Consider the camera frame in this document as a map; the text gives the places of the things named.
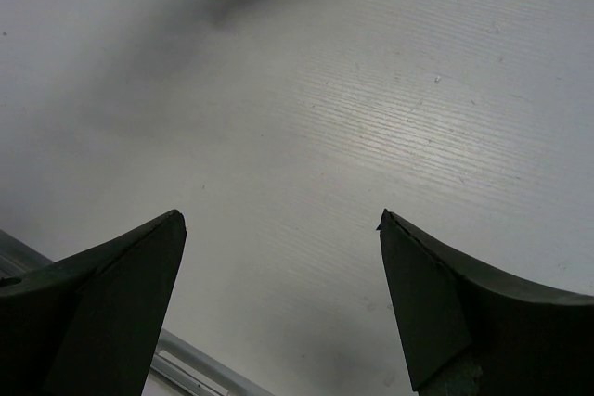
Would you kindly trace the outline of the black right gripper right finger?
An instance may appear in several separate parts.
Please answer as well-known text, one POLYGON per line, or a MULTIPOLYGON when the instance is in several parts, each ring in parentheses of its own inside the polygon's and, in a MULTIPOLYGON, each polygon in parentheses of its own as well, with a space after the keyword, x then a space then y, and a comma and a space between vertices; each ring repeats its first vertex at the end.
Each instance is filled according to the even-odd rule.
POLYGON ((391 211, 378 230, 416 393, 592 393, 591 296, 504 272, 391 211))

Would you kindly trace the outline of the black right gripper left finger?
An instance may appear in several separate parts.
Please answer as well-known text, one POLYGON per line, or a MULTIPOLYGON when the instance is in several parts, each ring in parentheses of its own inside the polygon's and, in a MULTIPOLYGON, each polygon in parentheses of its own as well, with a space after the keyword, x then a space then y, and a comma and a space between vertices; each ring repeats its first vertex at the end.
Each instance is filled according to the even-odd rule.
POLYGON ((3 232, 2 394, 141 394, 186 238, 172 210, 51 262, 3 232))

